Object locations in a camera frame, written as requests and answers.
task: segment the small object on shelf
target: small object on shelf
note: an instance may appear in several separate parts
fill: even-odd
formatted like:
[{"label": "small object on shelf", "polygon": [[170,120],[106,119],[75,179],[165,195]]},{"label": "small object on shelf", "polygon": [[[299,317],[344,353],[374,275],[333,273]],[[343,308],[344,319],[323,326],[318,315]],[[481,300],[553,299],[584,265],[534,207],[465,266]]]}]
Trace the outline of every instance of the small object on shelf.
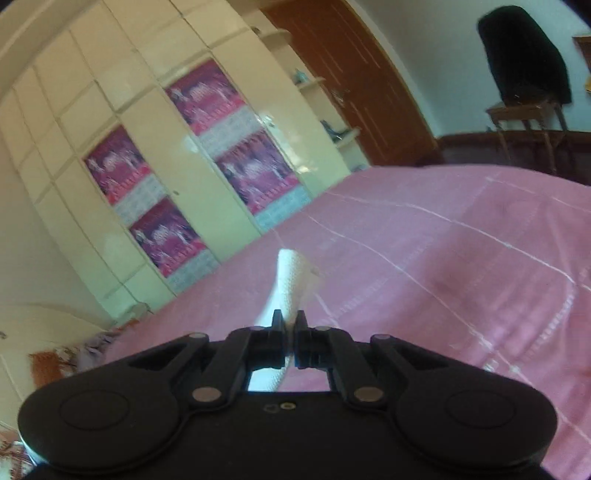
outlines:
[{"label": "small object on shelf", "polygon": [[316,77],[315,79],[309,80],[308,82],[302,83],[300,85],[298,85],[297,87],[299,88],[299,90],[301,92],[311,89],[312,87],[318,86],[321,83],[325,82],[326,79],[322,78],[322,77]]},{"label": "small object on shelf", "polygon": [[259,38],[269,50],[272,50],[273,48],[289,45],[291,43],[292,35],[289,31],[279,28],[272,32],[261,33]]},{"label": "small object on shelf", "polygon": [[294,83],[296,85],[301,85],[302,83],[308,83],[310,81],[310,77],[306,75],[305,72],[301,70],[296,70],[294,75]]},{"label": "small object on shelf", "polygon": [[342,132],[336,132],[330,126],[330,123],[328,123],[326,120],[322,120],[320,123],[322,124],[322,126],[326,130],[326,133],[328,133],[329,137],[332,139],[334,143],[340,142],[342,139],[344,139],[344,137],[347,136],[347,134],[352,132],[350,128],[343,130]]},{"label": "small object on shelf", "polygon": [[355,165],[351,169],[351,173],[356,173],[358,171],[364,171],[364,170],[367,170],[368,168],[369,168],[369,165]]},{"label": "small object on shelf", "polygon": [[348,134],[346,134],[342,140],[335,143],[336,148],[341,149],[345,148],[347,145],[351,145],[355,141],[355,139],[360,136],[361,130],[359,128],[354,128]]}]

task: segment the wooden headboard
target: wooden headboard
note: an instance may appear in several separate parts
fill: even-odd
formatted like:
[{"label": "wooden headboard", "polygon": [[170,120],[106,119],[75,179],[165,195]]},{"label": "wooden headboard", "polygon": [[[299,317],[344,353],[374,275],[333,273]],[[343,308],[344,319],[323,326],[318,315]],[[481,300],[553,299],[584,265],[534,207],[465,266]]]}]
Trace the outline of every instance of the wooden headboard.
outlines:
[{"label": "wooden headboard", "polygon": [[0,426],[17,429],[18,409],[35,390],[30,353],[75,345],[101,331],[58,310],[0,306]]}]

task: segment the white wall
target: white wall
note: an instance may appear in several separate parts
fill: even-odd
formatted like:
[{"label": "white wall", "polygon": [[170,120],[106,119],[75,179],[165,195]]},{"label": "white wall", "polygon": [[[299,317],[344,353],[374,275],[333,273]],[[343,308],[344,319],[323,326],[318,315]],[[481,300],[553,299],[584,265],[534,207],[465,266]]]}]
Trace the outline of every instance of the white wall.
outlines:
[{"label": "white wall", "polygon": [[42,305],[111,323],[41,223],[1,138],[0,304]]},{"label": "white wall", "polygon": [[390,43],[403,76],[411,78],[409,88],[436,136],[483,131],[491,124],[485,109],[500,97],[476,24],[503,5],[525,8],[558,47],[573,89],[574,102],[565,108],[569,128],[591,131],[591,98],[584,89],[589,71],[572,40],[590,28],[561,0],[357,2],[379,30],[378,39],[383,35]]}]

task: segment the wall shelf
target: wall shelf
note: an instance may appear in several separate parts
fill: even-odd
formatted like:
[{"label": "wall shelf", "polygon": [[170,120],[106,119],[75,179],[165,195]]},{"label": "wall shelf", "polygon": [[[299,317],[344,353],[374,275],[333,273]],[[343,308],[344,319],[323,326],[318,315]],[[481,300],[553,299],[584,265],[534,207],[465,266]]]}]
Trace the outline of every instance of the wall shelf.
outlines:
[{"label": "wall shelf", "polygon": [[321,83],[325,82],[326,79],[323,77],[316,77],[315,79],[310,80],[309,82],[300,83],[297,87],[298,90],[302,93],[307,92],[308,90],[320,85]]},{"label": "wall shelf", "polygon": [[360,134],[361,130],[359,128],[354,128],[351,132],[346,134],[342,140],[335,142],[336,148],[341,149],[345,148],[347,145],[351,145]]},{"label": "wall shelf", "polygon": [[272,32],[267,32],[259,35],[261,41],[267,46],[269,50],[283,47],[291,43],[292,35],[289,31],[279,28]]}]

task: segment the wooden door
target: wooden door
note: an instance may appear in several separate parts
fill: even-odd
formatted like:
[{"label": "wooden door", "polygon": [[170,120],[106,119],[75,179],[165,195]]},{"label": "wooden door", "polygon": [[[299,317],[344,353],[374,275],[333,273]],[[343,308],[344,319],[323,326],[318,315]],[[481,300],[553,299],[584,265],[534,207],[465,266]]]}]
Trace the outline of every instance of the wooden door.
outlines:
[{"label": "wooden door", "polygon": [[413,165],[436,144],[414,99],[365,24],[342,0],[293,0],[264,10],[359,138],[373,165]]}]

